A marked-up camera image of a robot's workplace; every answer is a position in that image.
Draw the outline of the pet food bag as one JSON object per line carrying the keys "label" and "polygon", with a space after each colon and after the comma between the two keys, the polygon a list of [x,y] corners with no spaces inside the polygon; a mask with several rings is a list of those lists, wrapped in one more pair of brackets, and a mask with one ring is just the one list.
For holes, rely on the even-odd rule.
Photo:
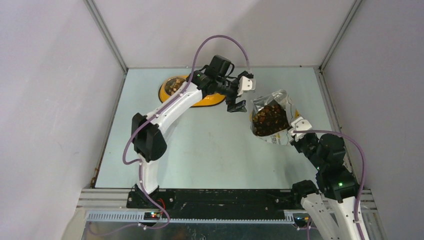
{"label": "pet food bag", "polygon": [[252,134],[267,143],[289,145],[293,139],[289,133],[291,123],[301,116],[289,94],[280,89],[253,99],[251,105]]}

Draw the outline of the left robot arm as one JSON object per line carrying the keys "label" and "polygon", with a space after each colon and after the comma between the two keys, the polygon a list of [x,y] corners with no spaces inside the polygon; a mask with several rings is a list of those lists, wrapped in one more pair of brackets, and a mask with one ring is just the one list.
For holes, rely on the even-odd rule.
{"label": "left robot arm", "polygon": [[153,208],[158,202],[155,191],[159,187],[159,160],[167,151],[171,127],[184,112],[214,94],[224,96],[229,113],[247,111],[245,100],[237,101],[237,98],[255,88],[254,75],[248,69],[231,76],[228,69],[233,66],[228,59],[215,55],[210,64],[190,73],[181,87],[157,109],[133,116],[130,141],[140,165],[137,185],[142,192],[138,201],[145,208]]}

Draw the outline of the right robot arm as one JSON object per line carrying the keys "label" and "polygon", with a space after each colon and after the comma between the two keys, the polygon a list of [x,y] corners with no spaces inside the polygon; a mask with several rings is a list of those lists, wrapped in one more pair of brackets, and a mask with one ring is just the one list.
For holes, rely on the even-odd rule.
{"label": "right robot arm", "polygon": [[357,181],[344,165],[345,140],[358,149],[361,158],[365,154],[351,137],[329,130],[313,130],[291,127],[290,142],[317,170],[316,184],[303,180],[291,188],[291,204],[307,211],[311,222],[324,240],[368,240],[369,234],[361,213],[361,195],[364,179]]}

